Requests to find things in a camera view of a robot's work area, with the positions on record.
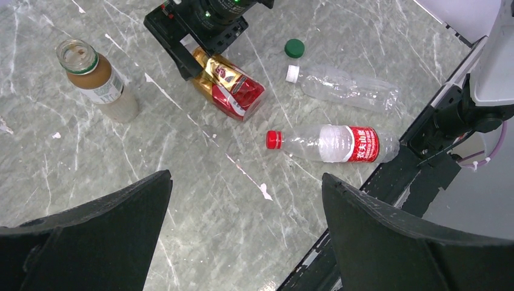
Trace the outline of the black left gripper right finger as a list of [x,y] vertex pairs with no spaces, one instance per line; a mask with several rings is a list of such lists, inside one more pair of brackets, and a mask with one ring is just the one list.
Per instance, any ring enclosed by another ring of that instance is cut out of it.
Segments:
[[513,241],[444,227],[322,177],[344,290],[512,290]]

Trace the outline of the gold red tea bottle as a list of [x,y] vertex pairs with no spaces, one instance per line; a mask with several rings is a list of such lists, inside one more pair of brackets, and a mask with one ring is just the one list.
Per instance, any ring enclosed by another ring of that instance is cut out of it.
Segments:
[[266,88],[249,74],[221,55],[208,56],[197,47],[193,57],[203,71],[192,84],[206,100],[227,116],[244,122],[267,97]]

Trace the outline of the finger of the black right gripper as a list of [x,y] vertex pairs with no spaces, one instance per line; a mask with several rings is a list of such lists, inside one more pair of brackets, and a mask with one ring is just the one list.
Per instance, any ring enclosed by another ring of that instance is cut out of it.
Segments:
[[193,56],[195,49],[200,47],[207,52],[212,48],[214,40],[213,34],[172,33],[170,35],[170,50],[179,73],[185,81],[197,77],[202,72],[200,63]]

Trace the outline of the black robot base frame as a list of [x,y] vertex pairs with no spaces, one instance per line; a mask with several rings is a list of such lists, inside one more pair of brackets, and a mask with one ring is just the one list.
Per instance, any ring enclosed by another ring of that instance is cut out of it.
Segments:
[[[422,219],[437,192],[461,168],[450,145],[461,134],[497,129],[513,116],[513,102],[482,105],[474,96],[496,41],[485,36],[441,87],[400,140],[399,155],[381,164],[358,190]],[[344,290],[329,228],[312,246],[281,290]]]

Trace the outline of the ribbed coffee latte bottle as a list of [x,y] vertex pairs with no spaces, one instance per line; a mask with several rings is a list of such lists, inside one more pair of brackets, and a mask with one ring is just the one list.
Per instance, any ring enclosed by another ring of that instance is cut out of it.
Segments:
[[139,114],[139,104],[108,59],[81,39],[67,39],[56,56],[68,80],[114,122],[127,123]]

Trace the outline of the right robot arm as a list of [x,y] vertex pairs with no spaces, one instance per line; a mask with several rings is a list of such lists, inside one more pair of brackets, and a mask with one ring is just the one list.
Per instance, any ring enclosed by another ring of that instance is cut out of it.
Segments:
[[204,69],[182,39],[192,37],[208,56],[221,54],[249,27],[243,15],[257,3],[269,9],[274,6],[274,0],[164,1],[145,16],[144,26],[188,81]]

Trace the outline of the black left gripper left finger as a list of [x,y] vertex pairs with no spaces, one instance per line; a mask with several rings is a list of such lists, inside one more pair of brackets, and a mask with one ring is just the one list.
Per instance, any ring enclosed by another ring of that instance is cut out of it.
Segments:
[[1,227],[1,289],[142,290],[172,187],[161,170],[80,206]]

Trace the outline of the green bottle cap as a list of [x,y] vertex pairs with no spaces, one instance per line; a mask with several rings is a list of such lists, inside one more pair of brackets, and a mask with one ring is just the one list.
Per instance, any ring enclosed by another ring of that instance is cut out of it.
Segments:
[[305,53],[305,45],[299,39],[289,39],[284,46],[285,54],[293,59],[301,58]]

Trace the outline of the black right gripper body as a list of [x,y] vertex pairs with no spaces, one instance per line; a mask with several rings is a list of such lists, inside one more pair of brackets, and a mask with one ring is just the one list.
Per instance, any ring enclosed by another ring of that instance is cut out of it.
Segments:
[[209,55],[221,54],[249,27],[248,1],[164,1],[144,18],[144,26],[173,59],[170,35],[213,34]]

